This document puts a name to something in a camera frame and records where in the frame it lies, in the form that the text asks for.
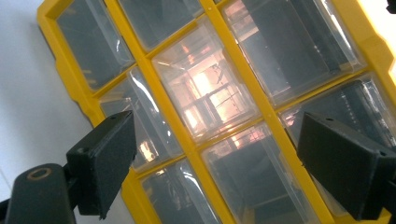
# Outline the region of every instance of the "clear plastic drawer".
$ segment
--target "clear plastic drawer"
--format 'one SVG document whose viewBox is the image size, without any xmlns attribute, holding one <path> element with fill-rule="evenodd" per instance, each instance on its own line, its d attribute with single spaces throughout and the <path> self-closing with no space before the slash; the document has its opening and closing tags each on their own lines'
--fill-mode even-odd
<svg viewBox="0 0 396 224">
<path fill-rule="evenodd" d="M 151 50 L 203 12 L 197 0 L 119 0 L 145 50 Z"/>
<path fill-rule="evenodd" d="M 361 67 L 327 1 L 237 0 L 223 16 L 274 105 Z"/>
<path fill-rule="evenodd" d="M 317 223 L 269 129 L 260 124 L 203 153 L 238 223 Z"/>
<path fill-rule="evenodd" d="M 137 155 L 132 163 L 141 171 L 182 154 L 178 141 L 153 101 L 138 68 L 101 98 L 101 107 L 110 116 L 123 110 L 134 111 Z"/>
<path fill-rule="evenodd" d="M 184 160 L 142 181 L 162 223 L 221 223 Z"/>
<path fill-rule="evenodd" d="M 281 113 L 295 145 L 298 145 L 304 112 L 337 119 L 384 147 L 396 151 L 394 108 L 380 94 L 372 76 L 364 76 L 325 91 Z"/>
<path fill-rule="evenodd" d="M 134 63 L 103 1 L 75 0 L 57 23 L 93 90 L 100 89 Z"/>
<path fill-rule="evenodd" d="M 258 116 L 210 22 L 152 61 L 192 137 L 203 141 Z"/>
</svg>

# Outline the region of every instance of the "yellow plastic organizer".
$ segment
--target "yellow plastic organizer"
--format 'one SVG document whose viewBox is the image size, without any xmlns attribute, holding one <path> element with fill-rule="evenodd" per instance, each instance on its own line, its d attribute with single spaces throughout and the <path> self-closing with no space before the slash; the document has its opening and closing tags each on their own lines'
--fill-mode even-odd
<svg viewBox="0 0 396 224">
<path fill-rule="evenodd" d="M 136 223 L 356 223 L 296 156 L 305 111 L 396 150 L 393 56 L 357 0 L 45 0 L 37 15 L 94 126 L 134 111 Z"/>
</svg>

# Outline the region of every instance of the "yellow frame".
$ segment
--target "yellow frame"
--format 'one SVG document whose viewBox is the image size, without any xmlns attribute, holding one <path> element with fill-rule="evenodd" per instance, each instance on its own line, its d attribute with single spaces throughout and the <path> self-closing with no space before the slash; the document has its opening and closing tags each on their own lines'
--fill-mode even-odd
<svg viewBox="0 0 396 224">
<path fill-rule="evenodd" d="M 100 97 L 122 82 L 126 78 L 126 74 L 124 72 L 118 77 L 115 77 L 99 91 L 93 92 L 89 88 L 84 76 L 78 68 L 78 63 L 73 57 L 73 53 L 70 48 L 67 46 L 64 36 L 56 22 L 57 18 L 72 2 L 73 0 L 45 0 L 37 11 L 37 20 L 54 53 L 56 58 L 56 68 L 70 94 L 70 97 L 78 102 L 84 114 L 86 114 L 91 120 L 92 125 L 96 126 L 105 118 L 99 103 Z M 215 4 L 212 0 L 200 0 L 200 2 L 203 6 L 205 15 L 215 27 L 215 30 L 217 31 L 225 49 L 228 51 L 231 60 L 235 64 L 236 69 L 240 74 L 244 74 L 242 79 L 246 83 L 253 100 L 257 103 L 258 108 L 262 112 L 262 117 L 201 145 L 195 144 L 184 127 L 181 119 L 177 115 L 170 99 L 167 97 L 165 89 L 163 88 L 163 85 L 150 60 L 163 49 L 169 47 L 176 40 L 181 38 L 184 34 L 194 29 L 196 27 L 196 21 L 199 18 L 183 27 L 174 35 L 170 36 L 152 51 L 145 52 L 139 44 L 131 25 L 127 21 L 119 2 L 117 0 L 105 0 L 107 9 L 113 21 L 119 28 L 127 46 L 136 59 L 136 64 L 133 66 L 139 66 L 147 83 L 153 90 L 155 90 L 153 92 L 153 98 L 156 100 L 158 107 L 163 112 L 163 116 L 168 121 L 168 124 L 174 131 L 178 142 L 184 150 L 184 155 L 155 166 L 148 171 L 137 173 L 133 169 L 130 170 L 130 173 L 122 185 L 122 197 L 132 213 L 135 222 L 161 223 L 155 210 L 151 206 L 149 198 L 146 196 L 146 193 L 140 184 L 140 180 L 162 169 L 166 165 L 187 158 L 197 174 L 197 177 L 200 179 L 207 199 L 216 210 L 221 222 L 235 223 L 231 211 L 221 197 L 214 180 L 201 159 L 200 154 L 203 149 L 212 146 L 234 133 L 238 133 L 241 130 L 246 129 L 253 124 L 265 120 L 268 127 L 271 129 L 286 162 L 293 171 L 293 174 L 296 176 L 299 185 L 305 192 L 308 201 L 311 203 L 315 213 L 317 214 L 319 221 L 321 223 L 355 223 L 356 221 L 354 221 L 351 216 L 334 217 L 331 214 L 326 204 L 321 199 L 310 175 L 307 173 L 305 168 L 301 166 L 301 163 L 296 156 L 295 149 L 278 119 L 278 113 L 292 105 L 299 104 L 301 101 L 322 91 L 326 91 L 335 85 L 343 83 L 353 77 L 357 77 L 366 71 L 375 71 L 377 73 L 377 76 L 384 87 L 384 92 L 391 100 L 391 103 L 396 105 L 396 94 L 394 94 L 396 92 L 395 85 L 389 74 L 389 69 L 392 66 L 394 58 L 386 43 L 375 32 L 368 21 L 358 0 L 332 0 L 332 2 L 344 25 L 348 29 L 353 41 L 357 45 L 358 50 L 362 53 L 364 59 L 368 63 L 367 66 L 356 73 L 341 76 L 320 88 L 304 94 L 288 104 L 282 105 L 279 108 L 274 108 L 267 96 L 264 94 L 261 85 L 258 83 L 251 71 L 240 48 L 236 45 L 233 39 L 233 34 L 228 29 L 226 22 L 221 16 L 220 10 L 225 6 L 225 4 L 231 2 L 231 0 L 223 0 L 218 4 Z M 388 223 L 388 220 L 389 213 L 384 211 L 378 221 L 366 221 L 362 223 Z"/>
</svg>

